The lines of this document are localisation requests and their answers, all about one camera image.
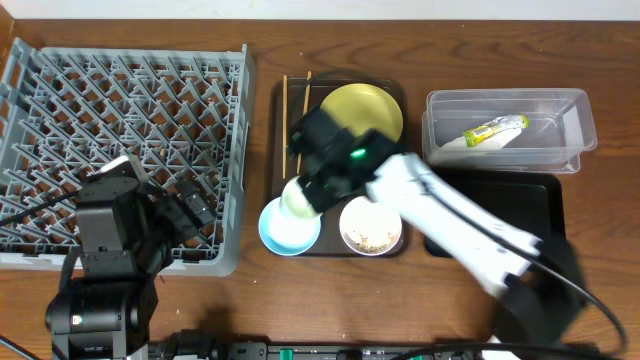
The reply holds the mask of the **wooden chopstick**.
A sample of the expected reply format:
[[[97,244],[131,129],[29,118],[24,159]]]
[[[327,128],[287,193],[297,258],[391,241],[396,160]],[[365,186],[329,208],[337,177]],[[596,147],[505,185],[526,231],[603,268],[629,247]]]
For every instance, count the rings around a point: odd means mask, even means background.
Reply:
[[[312,78],[312,71],[309,70],[307,72],[307,81],[310,80]],[[309,97],[310,97],[310,84],[306,84],[305,88],[304,88],[304,102],[303,102],[303,108],[302,108],[302,115],[304,116],[307,111],[308,111],[308,107],[309,107]],[[299,174],[300,173],[300,169],[301,169],[301,162],[302,162],[302,157],[301,154],[298,155],[297,157],[297,166],[296,166],[296,173]]]
[[[287,179],[288,146],[288,76],[282,78],[282,179]]]

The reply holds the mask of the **white cup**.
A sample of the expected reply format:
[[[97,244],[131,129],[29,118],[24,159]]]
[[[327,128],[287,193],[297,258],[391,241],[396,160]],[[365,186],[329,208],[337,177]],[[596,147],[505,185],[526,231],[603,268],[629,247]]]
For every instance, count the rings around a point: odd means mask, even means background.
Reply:
[[[280,210],[289,217],[299,219],[316,219],[320,213],[316,212],[303,193],[303,188],[299,184],[299,176],[289,180],[285,185],[280,197]]]

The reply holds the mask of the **white bowl with food scraps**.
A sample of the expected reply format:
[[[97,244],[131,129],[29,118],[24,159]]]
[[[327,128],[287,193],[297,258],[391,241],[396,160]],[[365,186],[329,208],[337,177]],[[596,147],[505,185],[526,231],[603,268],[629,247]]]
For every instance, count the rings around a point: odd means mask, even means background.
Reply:
[[[388,207],[365,196],[350,200],[339,218],[339,232],[344,243],[364,256],[389,252],[402,234],[400,216]]]

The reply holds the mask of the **green snack wrapper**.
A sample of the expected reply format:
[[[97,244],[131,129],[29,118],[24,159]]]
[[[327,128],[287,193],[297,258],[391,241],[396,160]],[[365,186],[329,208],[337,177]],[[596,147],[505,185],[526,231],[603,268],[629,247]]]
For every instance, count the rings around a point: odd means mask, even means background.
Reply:
[[[504,115],[467,130],[462,135],[466,146],[472,148],[502,134],[518,136],[528,127],[529,119],[527,116],[522,114]]]

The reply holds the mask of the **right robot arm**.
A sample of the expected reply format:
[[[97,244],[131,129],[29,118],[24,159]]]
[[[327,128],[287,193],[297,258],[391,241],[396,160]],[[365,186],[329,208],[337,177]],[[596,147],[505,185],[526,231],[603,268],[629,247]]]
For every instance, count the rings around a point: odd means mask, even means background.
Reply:
[[[299,218],[319,215],[357,191],[397,213],[461,263],[497,302],[493,337],[550,346],[586,305],[575,252],[494,216],[451,187],[372,120],[362,131],[320,107],[288,130],[304,170],[285,193]]]

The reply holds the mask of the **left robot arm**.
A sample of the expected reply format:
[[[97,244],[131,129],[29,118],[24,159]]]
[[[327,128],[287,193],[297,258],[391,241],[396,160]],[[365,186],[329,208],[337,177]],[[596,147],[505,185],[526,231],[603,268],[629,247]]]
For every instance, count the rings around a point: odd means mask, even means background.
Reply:
[[[191,179],[167,192],[113,176],[80,191],[76,218],[81,246],[67,255],[45,314],[52,356],[126,359],[149,342],[156,276],[215,212]]]

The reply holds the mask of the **grey plastic dishwasher rack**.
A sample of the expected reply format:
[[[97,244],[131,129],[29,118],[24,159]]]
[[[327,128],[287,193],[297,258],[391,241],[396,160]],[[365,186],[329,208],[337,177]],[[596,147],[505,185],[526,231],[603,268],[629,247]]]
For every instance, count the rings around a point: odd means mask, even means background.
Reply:
[[[121,155],[173,190],[196,182],[215,222],[173,250],[171,275],[237,267],[257,68],[238,52],[42,48],[16,40],[1,79],[1,265],[57,271],[80,240],[70,192]]]

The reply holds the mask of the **clear plastic waste bin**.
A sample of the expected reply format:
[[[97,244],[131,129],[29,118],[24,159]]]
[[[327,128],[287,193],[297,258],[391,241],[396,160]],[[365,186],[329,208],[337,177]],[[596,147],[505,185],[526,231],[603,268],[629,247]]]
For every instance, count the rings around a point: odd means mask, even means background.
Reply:
[[[577,88],[438,90],[423,115],[432,166],[575,173],[598,144],[585,91]]]

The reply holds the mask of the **black waste tray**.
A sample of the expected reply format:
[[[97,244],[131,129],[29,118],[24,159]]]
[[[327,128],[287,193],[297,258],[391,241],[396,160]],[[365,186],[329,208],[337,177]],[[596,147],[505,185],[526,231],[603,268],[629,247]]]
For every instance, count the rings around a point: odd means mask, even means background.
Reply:
[[[562,189],[554,176],[443,167],[434,172],[494,216],[542,239],[546,257],[568,258]]]

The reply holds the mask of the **light blue bowl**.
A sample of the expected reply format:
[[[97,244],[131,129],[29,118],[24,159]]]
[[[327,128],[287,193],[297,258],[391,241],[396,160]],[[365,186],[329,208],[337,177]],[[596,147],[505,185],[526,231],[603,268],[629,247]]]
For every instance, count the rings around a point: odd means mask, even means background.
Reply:
[[[309,250],[321,232],[321,218],[298,218],[280,197],[271,200],[259,218],[260,238],[271,252],[280,256],[297,256]]]

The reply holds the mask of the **yellow round plate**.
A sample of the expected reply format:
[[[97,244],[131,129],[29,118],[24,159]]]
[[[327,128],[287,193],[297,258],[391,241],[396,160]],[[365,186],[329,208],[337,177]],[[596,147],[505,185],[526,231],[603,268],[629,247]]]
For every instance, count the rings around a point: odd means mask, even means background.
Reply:
[[[377,130],[394,142],[403,132],[404,119],[397,101],[384,89],[365,83],[353,83],[332,91],[320,108],[354,136]]]

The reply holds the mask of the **dark brown serving tray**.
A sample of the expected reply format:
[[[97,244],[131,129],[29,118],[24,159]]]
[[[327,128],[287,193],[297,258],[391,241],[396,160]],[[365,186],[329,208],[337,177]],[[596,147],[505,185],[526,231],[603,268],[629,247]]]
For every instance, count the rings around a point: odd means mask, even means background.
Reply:
[[[280,196],[286,180],[282,177],[282,122],[283,116],[288,115],[289,121],[294,122],[302,116],[304,105],[311,107],[321,104],[333,90],[351,83],[368,83],[384,89],[398,103],[403,115],[407,114],[405,91],[401,85],[391,79],[374,78],[368,75],[356,76],[343,74],[316,74],[310,84],[310,97],[306,102],[304,78],[289,78],[285,84],[278,82],[271,91],[269,114],[268,165],[265,178],[266,202]],[[325,212],[322,226],[316,242],[301,255],[303,257],[326,258],[356,258],[358,254],[351,250],[339,231],[339,218],[346,203],[341,202],[336,207]]]

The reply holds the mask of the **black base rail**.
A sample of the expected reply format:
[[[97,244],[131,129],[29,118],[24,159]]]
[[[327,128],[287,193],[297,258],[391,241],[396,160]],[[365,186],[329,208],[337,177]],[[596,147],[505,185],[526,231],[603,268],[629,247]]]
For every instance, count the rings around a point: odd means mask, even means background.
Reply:
[[[240,337],[227,342],[211,332],[188,329],[149,343],[135,357],[151,360],[391,360],[420,348],[365,343],[272,343],[266,337]]]

